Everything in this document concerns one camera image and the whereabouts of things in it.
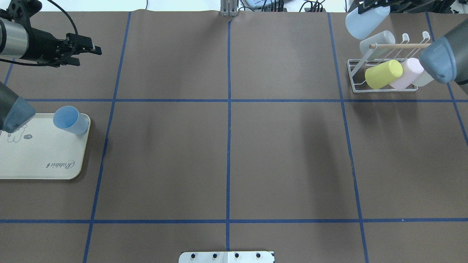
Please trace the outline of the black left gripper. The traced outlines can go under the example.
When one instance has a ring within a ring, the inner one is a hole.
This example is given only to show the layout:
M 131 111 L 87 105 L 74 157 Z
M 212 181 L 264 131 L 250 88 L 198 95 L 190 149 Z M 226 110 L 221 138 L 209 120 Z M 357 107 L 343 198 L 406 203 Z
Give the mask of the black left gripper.
M 80 60 L 71 56 L 75 45 L 76 55 L 81 53 L 102 55 L 101 47 L 95 46 L 90 37 L 67 33 L 65 39 L 57 39 L 51 33 L 35 28 L 26 29 L 26 32 L 28 47 L 22 55 L 23 60 L 48 64 L 51 67 L 80 66 Z

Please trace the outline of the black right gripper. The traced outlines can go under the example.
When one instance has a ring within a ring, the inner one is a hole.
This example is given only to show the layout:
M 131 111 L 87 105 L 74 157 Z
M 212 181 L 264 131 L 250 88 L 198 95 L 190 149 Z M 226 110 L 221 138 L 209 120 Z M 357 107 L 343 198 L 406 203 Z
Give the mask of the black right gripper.
M 358 13 L 390 6 L 392 11 L 450 11 L 457 0 L 362 0 Z

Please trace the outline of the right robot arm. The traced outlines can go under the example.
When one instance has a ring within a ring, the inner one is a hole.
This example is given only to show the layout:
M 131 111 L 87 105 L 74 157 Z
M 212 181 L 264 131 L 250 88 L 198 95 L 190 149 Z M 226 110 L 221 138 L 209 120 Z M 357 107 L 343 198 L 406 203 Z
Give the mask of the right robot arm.
M 431 5 L 433 0 L 358 0 L 355 11 L 366 15 L 371 11 L 404 13 Z M 468 65 L 468 20 L 437 38 L 420 55 L 423 68 L 440 83 L 455 81 L 461 88 L 467 88 Z

